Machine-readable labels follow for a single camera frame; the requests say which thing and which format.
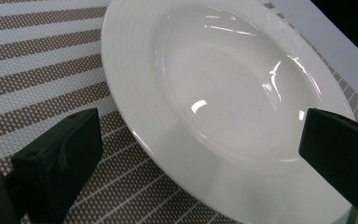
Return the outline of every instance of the white plate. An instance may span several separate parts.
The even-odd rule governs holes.
[[[114,0],[103,67],[148,155],[213,209],[250,223],[330,223],[350,204],[298,155],[310,107],[353,119],[295,30],[250,0]]]

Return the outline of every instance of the table surface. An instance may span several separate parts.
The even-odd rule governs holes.
[[[310,0],[257,1],[290,22],[319,53],[358,121],[358,48]],[[59,120],[97,107],[103,160],[65,223],[236,223],[174,184],[119,115],[101,62],[110,2],[0,0],[0,171],[10,172],[10,156]]]

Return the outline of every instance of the woven fabric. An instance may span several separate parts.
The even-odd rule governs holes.
[[[65,223],[236,223],[174,184],[117,112],[101,63],[110,1],[0,0],[0,171],[9,173],[10,156],[61,119],[97,107],[103,159]],[[358,94],[329,68],[358,121]]]

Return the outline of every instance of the striped tablecloth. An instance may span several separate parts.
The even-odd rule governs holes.
[[[271,3],[258,1],[284,19]],[[119,115],[101,62],[110,2],[0,0],[0,171],[9,173],[10,156],[64,117],[97,107],[103,160],[66,223],[236,223],[175,185]],[[329,68],[358,121],[358,94]]]

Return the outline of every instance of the glossy white surface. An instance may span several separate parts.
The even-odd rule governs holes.
[[[134,136],[181,187],[250,223],[350,207],[297,153],[306,111],[352,118],[319,57],[254,1],[113,1],[103,67]]]

